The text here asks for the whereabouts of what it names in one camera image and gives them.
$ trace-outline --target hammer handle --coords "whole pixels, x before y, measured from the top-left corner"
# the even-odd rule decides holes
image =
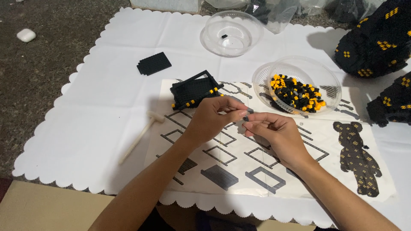
[[[141,138],[144,136],[145,132],[148,131],[148,129],[151,127],[151,125],[155,122],[154,118],[150,119],[150,122],[143,128],[143,130],[140,132],[139,136],[133,141],[133,143],[130,145],[130,147],[127,149],[127,151],[124,153],[123,158],[120,159],[118,164],[122,164],[125,159],[130,155],[131,151],[136,147],[136,145],[140,142]]]

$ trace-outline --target printed bear figure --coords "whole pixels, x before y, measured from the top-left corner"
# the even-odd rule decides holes
[[[351,124],[334,122],[333,127],[339,132],[338,141],[343,146],[340,154],[341,170],[354,172],[358,194],[378,196],[375,177],[381,177],[382,174],[374,158],[363,149],[363,139],[360,137],[362,125],[358,122],[351,122]]]

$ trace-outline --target human hand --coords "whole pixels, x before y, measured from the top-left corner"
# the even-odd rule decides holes
[[[243,123],[245,136],[259,135],[270,142],[281,163],[291,170],[316,163],[302,142],[295,121],[291,117],[273,113],[254,113]]]
[[[205,98],[201,101],[190,124],[182,135],[194,148],[210,141],[227,124],[241,120],[248,107],[228,96]]]

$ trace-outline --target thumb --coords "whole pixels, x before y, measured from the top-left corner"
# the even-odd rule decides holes
[[[223,118],[224,124],[227,125],[231,122],[241,120],[246,115],[247,115],[247,110],[235,110],[225,115],[222,115],[222,118]]]
[[[249,130],[250,132],[262,136],[267,140],[269,140],[269,138],[272,137],[273,133],[275,132],[254,122],[245,122],[243,123],[243,126],[247,128],[247,130]]]

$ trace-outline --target white scalloped tablecloth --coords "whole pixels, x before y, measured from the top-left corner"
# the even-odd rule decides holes
[[[56,181],[60,187],[73,184],[77,190],[89,188],[92,193],[118,193],[143,169],[148,135],[122,166],[117,162],[147,123],[145,111],[155,110],[162,79],[187,79],[206,69],[217,81],[251,82],[259,66],[287,55],[302,55],[330,68],[343,86],[359,87],[365,107],[393,79],[411,70],[408,66],[383,78],[353,79],[329,57],[345,30],[291,24],[277,35],[265,30],[261,43],[243,56],[222,58],[200,44],[199,34],[208,18],[120,9],[25,144],[13,175],[24,174],[28,180],[39,177],[43,183]],[[140,75],[139,60],[162,51],[173,66],[151,76]],[[402,230],[410,230],[411,183],[406,169],[411,161],[411,128],[390,123],[385,128],[373,126],[372,132],[398,196],[371,204]],[[163,204],[174,201],[182,207],[196,204],[202,210],[215,207],[224,214],[234,210],[241,217],[252,213],[261,220],[273,216],[282,222],[294,218],[301,224],[314,221],[320,227],[333,224],[313,199],[187,192],[165,192],[160,199]]]

